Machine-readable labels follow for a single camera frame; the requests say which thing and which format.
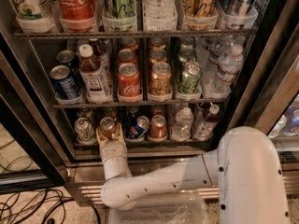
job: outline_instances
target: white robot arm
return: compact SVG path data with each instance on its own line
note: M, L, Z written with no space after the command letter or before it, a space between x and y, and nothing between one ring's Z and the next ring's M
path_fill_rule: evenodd
M232 129L217 150L142 176L131 176L122 152L103 152L102 200L109 207L129 209L145 195L218 186L221 224L291 223L278 154L258 130Z

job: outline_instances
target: coca-cola can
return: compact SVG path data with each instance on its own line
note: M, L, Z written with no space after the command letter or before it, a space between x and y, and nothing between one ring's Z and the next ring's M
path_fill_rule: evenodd
M84 21L93 18L95 12L95 0L58 0L65 20ZM74 32L87 32L91 29L73 29Z
M136 53L131 49L121 49L118 54L118 64L121 66L123 63L133 63L138 66Z
M118 123L112 117L104 117L100 121L100 132L107 139L112 140L116 136Z
M150 121L149 137L164 138L167 135L166 119L163 116L156 115Z
M140 73L133 63L124 63L119 67L119 94L123 97L134 97L141 93Z
M168 63L156 63L150 72L149 93L167 95L171 92L171 67Z

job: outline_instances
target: plastic bottle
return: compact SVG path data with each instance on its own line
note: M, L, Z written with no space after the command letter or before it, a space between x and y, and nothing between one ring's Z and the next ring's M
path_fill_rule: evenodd
M208 109L206 116L201 116L197 124L193 127L192 138L199 141L207 141L213 136L213 130L219 122L219 111L218 105L212 105Z
M81 55L79 72L84 80L87 95L90 97L108 96L110 89L103 65L95 60L93 48L88 44L79 47Z
M235 80L243 65L243 47L234 44L219 58L212 87L215 91L225 91Z
M97 38L89 39L89 45L91 45L91 47L93 48L93 54L96 61L103 65L107 77L107 82L111 86L112 79L110 74L110 56L107 45L102 40Z

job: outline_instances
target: clear bottle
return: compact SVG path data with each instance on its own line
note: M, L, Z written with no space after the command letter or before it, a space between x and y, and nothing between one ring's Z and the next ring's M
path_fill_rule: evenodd
M207 141L213 136L213 130L219 122L220 108L218 105L212 105L208 109L207 115L202 116L193 127L192 138L199 141Z
M206 75L213 76L220 56L235 43L233 35L218 36L211 46L206 62Z
M243 65L243 47L234 44L219 58L212 87L215 91L225 91L233 83Z
M103 65L98 63L93 55L93 48L88 44L79 47L81 55L79 72L84 80L87 95L90 97L109 96L110 89L107 84Z
M93 54L98 63L103 65L105 69L107 82L109 86L112 84L111 73L110 73L110 56L107 45L100 39L91 38L89 39L89 45L93 48Z

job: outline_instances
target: can lid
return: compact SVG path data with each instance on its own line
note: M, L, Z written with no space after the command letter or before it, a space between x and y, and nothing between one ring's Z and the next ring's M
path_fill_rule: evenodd
M152 71L157 75L166 76L171 74L171 67L168 63L155 63Z
M149 52L149 56L154 60L160 61L167 56L167 53L164 49L152 49Z
M231 51L234 55L240 55L243 52L243 47L240 44L234 44L231 47Z
M191 75L199 75L202 72L201 64L196 61L188 61L184 65L184 71Z
M59 63L69 63L74 59L74 57L75 57L75 52L67 49L67 50L60 51L56 56L56 60Z
M78 48L82 57L90 57L93 55L93 48L88 44L83 44Z
M164 116L156 115L151 118L151 124L155 127L163 127L166 124L166 119Z
M115 125L115 121L114 121L114 119L112 117L104 117L104 118L102 118L102 120L100 122L100 127L104 131L111 130L114 125Z
M134 63L123 63L119 68L119 72L124 77L132 77L138 72L138 68Z
M194 49L180 49L178 52L178 58L184 63L189 60L196 60L196 51Z
M209 108L209 112L212 113L213 115L217 115L219 113L219 106L218 105L212 105L210 108Z
M70 74L70 69L64 64L56 65L50 70L50 77L53 79L63 79Z
M166 44L165 40L159 36L152 37L149 42L155 47L161 47Z

